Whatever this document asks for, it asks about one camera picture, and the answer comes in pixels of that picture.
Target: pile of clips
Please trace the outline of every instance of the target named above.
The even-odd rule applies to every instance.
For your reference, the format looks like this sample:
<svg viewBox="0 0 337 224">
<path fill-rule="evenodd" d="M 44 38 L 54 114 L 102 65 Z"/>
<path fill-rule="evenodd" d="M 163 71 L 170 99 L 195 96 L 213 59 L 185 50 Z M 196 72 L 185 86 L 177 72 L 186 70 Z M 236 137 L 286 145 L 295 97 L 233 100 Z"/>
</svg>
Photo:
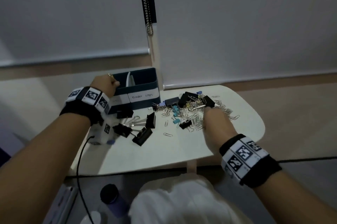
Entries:
<svg viewBox="0 0 337 224">
<path fill-rule="evenodd" d="M 179 97 L 167 99 L 160 104 L 153 104 L 151 108 L 155 112 L 162 112 L 161 116 L 163 118 L 169 118 L 172 115 L 171 119 L 174 124 L 177 124 L 177 128 L 186 128 L 189 132 L 193 132 L 203 128 L 203 112 L 206 107 L 220 108 L 230 120 L 236 120 L 240 117 L 240 115 L 231 116 L 233 112 L 231 109 L 227 108 L 220 100 L 212 100 L 209 96 L 203 95 L 202 91 L 196 93 L 185 92 L 180 94 Z"/>
<path fill-rule="evenodd" d="M 133 110 L 131 109 L 124 109 L 122 111 L 117 111 L 117 119 L 125 119 L 123 124 L 119 123 L 117 126 L 112 127 L 114 132 L 118 135 L 123 137 L 128 137 L 130 134 L 134 136 L 133 142 L 139 146 L 142 146 L 145 141 L 150 137 L 152 134 L 153 128 L 156 127 L 156 115 L 155 113 L 151 113 L 147 115 L 146 119 L 142 119 L 139 116 L 133 117 L 132 120 L 128 120 L 128 118 L 132 118 Z M 132 129 L 134 126 L 143 126 L 141 130 Z M 134 135 L 132 131 L 137 131 L 138 134 Z"/>
</svg>

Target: gray floor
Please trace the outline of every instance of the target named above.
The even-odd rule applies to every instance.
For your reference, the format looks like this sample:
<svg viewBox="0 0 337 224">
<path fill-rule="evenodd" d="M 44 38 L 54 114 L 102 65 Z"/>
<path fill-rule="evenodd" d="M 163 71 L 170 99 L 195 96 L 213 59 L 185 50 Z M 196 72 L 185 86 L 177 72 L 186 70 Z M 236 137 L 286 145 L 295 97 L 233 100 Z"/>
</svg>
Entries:
<svg viewBox="0 0 337 224">
<path fill-rule="evenodd" d="M 307 162 L 283 163 L 284 170 L 301 184 L 318 195 L 323 201 L 337 209 L 337 159 L 317 160 Z M 110 175 L 103 177 L 81 178 L 80 184 L 83 196 L 90 211 L 99 211 L 105 217 L 105 223 L 129 223 L 129 219 L 117 219 L 100 201 L 99 192 L 103 186 L 115 184 L 121 195 L 129 202 L 137 195 L 143 184 L 155 179 L 178 176 L 183 170 L 154 171 L 136 174 Z M 226 179 L 220 167 L 202 167 L 199 175 L 206 177 L 215 190 L 225 199 L 235 203 L 254 223 L 275 223 L 254 192 L 249 188 L 234 185 Z M 78 195 L 70 212 L 67 224 L 78 224 L 86 215 L 81 198 Z"/>
</svg>

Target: water bottle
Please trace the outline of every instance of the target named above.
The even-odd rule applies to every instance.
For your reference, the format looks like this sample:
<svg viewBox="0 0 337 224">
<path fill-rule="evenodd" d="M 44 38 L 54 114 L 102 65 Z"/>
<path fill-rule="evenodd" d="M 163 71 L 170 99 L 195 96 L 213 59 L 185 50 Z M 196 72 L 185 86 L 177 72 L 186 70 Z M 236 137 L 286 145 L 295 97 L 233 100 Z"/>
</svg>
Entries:
<svg viewBox="0 0 337 224">
<path fill-rule="evenodd" d="M 116 185 L 105 185 L 100 196 L 101 201 L 107 205 L 116 218 L 121 218 L 128 213 L 130 205 L 121 197 Z"/>
</svg>

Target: pile of paper clips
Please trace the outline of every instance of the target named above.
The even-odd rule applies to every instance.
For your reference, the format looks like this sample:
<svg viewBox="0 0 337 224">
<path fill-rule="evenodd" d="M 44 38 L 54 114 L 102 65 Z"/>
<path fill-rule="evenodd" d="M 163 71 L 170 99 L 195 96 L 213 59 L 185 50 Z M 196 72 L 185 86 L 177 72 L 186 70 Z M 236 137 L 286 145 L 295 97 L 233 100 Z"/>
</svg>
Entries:
<svg viewBox="0 0 337 224">
<path fill-rule="evenodd" d="M 230 120 L 236 120 L 240 117 L 240 115 L 231 116 L 233 111 L 227 108 L 221 100 L 215 100 L 218 97 L 220 96 L 212 96 L 213 99 L 211 99 L 203 95 L 201 91 L 196 93 L 185 92 L 180 94 L 179 97 L 165 100 L 161 104 L 153 104 L 152 108 L 156 112 L 162 112 L 163 118 L 171 117 L 177 128 L 186 128 L 189 132 L 193 132 L 203 128 L 203 112 L 207 106 L 220 108 Z M 169 120 L 166 120 L 165 126 L 167 127 L 168 124 Z M 171 134 L 164 133 L 164 135 L 172 137 Z"/>
</svg>

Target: table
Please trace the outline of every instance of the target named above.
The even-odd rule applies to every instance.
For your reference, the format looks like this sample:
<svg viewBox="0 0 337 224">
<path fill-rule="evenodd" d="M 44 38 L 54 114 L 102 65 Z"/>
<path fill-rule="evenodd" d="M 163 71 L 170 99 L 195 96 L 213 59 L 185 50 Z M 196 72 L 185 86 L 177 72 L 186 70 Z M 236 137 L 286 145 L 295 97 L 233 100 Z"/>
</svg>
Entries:
<svg viewBox="0 0 337 224">
<path fill-rule="evenodd" d="M 238 133 L 249 136 L 253 141 L 260 140 L 265 133 L 265 125 L 257 112 L 233 90 L 221 86 L 205 86 L 185 89 L 160 91 L 161 100 L 179 96 L 188 92 L 202 91 L 204 95 L 220 96 L 226 107 L 233 110 L 232 115 L 240 115 L 232 121 Z M 148 108 L 134 110 L 134 116 L 146 118 L 153 110 Z M 140 147 L 132 142 L 133 136 L 118 137 L 114 145 L 87 144 L 81 158 L 80 175 L 107 175 L 129 171 L 138 171 L 163 165 L 191 161 L 198 158 L 212 156 L 213 153 L 206 146 L 202 130 L 189 132 L 173 124 L 171 117 L 163 118 L 161 112 L 156 112 L 156 128 L 153 134 Z M 74 175 L 78 157 L 82 146 L 71 166 L 70 175 Z"/>
</svg>

